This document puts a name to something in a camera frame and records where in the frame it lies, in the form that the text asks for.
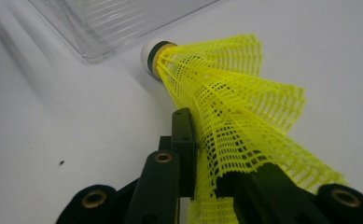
white surface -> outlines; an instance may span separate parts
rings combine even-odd
[[[140,175],[175,110],[140,63],[155,37],[255,33],[261,76],[306,89],[291,136],[363,192],[363,1],[220,1],[95,64],[26,2],[0,1],[0,224],[54,223],[79,190]]]

